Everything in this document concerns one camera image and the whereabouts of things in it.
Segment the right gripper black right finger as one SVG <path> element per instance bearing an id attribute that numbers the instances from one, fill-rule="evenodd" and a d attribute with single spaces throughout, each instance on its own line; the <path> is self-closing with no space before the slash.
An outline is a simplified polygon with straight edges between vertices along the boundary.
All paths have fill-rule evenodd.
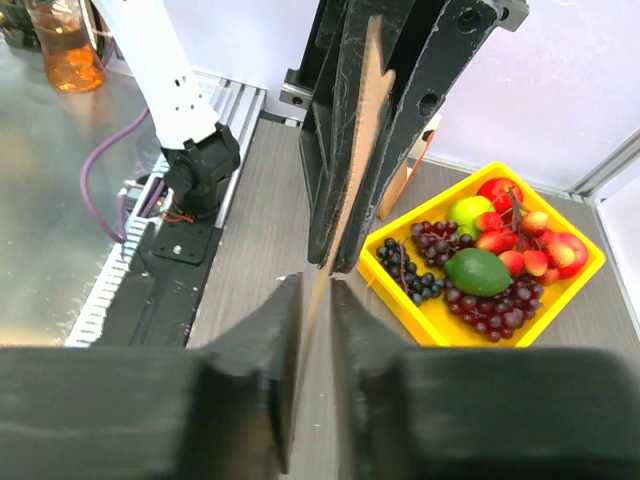
<path id="1" fill-rule="evenodd" d="M 419 347 L 331 286 L 342 479 L 635 479 L 639 384 L 588 348 Z"/>

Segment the brown paper coffee filter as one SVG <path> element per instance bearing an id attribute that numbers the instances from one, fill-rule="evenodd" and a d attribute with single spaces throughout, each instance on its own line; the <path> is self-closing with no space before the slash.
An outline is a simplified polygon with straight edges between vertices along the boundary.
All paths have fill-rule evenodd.
<path id="1" fill-rule="evenodd" d="M 336 230 L 326 262 L 318 269 L 313 284 L 296 393 L 296 398 L 301 400 L 304 390 L 310 387 L 309 371 L 313 368 L 312 363 L 318 359 L 314 352 L 315 336 L 318 332 L 325 333 L 331 347 L 331 355 L 327 360 L 334 381 L 335 467 L 338 473 L 344 473 L 348 479 L 357 472 L 358 445 L 354 435 L 358 433 L 358 393 L 355 391 L 358 381 L 350 365 L 349 342 L 343 338 L 344 321 L 353 310 L 342 301 L 352 303 L 355 297 L 347 283 L 335 279 L 332 271 L 337 264 L 340 242 L 354 210 L 356 196 L 369 167 L 380 131 L 383 107 L 395 81 L 395 72 L 383 68 L 382 23 L 383 17 L 380 15 L 371 16 L 367 23 L 346 190 L 339 203 Z"/>

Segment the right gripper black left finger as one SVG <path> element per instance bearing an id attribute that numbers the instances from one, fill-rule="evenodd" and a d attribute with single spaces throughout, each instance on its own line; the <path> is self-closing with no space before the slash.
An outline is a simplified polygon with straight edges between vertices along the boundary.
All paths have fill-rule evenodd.
<path id="1" fill-rule="evenodd" d="M 5 479 L 276 479 L 290 467 L 302 278 L 211 343 L 8 347 Z"/>

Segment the yellow plastic tray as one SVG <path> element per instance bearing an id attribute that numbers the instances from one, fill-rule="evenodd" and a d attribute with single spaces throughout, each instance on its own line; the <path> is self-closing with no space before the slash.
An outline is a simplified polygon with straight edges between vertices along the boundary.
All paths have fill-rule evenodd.
<path id="1" fill-rule="evenodd" d="M 358 272 L 367 286 L 378 295 L 399 323 L 420 345 L 491 347 L 493 344 L 465 327 L 462 321 L 455 319 L 442 300 L 429 300 L 420 306 L 415 305 L 384 271 L 376 259 L 375 250 L 386 238 L 403 240 L 408 237 L 410 225 L 418 220 L 443 220 L 455 201 L 475 194 L 483 183 L 494 177 L 505 177 L 519 185 L 524 193 L 526 207 L 546 212 L 550 216 L 550 225 L 553 230 L 574 235 L 584 243 L 587 250 L 584 266 L 571 278 L 559 280 L 547 287 L 542 295 L 542 308 L 539 313 L 533 319 L 526 321 L 524 327 L 511 339 L 498 342 L 496 344 L 498 347 L 530 346 L 605 263 L 605 255 L 599 247 L 514 171 L 501 162 L 490 163 L 372 232 L 365 240 L 357 264 Z"/>

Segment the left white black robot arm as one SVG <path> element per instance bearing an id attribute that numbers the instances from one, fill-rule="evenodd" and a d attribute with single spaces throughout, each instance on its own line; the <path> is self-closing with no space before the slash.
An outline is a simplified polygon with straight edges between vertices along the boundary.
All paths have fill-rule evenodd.
<path id="1" fill-rule="evenodd" d="M 194 216 L 221 209 L 240 165 L 239 137 L 194 78 L 159 1 L 100 1 L 97 9 L 151 113 L 170 165 L 168 183 Z M 301 65 L 287 78 L 303 91 L 299 144 L 311 221 L 308 260 L 351 271 L 392 177 L 451 87 L 496 28 L 517 30 L 524 1 L 322 1 Z M 379 18 L 381 68 L 393 79 L 373 122 L 358 190 L 347 186 L 366 36 Z"/>

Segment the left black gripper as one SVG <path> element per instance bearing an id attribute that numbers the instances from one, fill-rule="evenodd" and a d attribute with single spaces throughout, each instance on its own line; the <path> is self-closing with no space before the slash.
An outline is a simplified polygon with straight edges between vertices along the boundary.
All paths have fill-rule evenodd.
<path id="1" fill-rule="evenodd" d="M 307 110 L 300 151 L 310 203 L 308 261 L 324 265 L 338 237 L 347 189 L 367 24 L 380 20 L 382 67 L 395 83 L 364 179 L 355 197 L 336 273 L 350 272 L 385 190 L 419 133 L 489 35 L 514 32 L 525 1 L 322 1 L 298 68 L 288 70 L 283 103 Z"/>

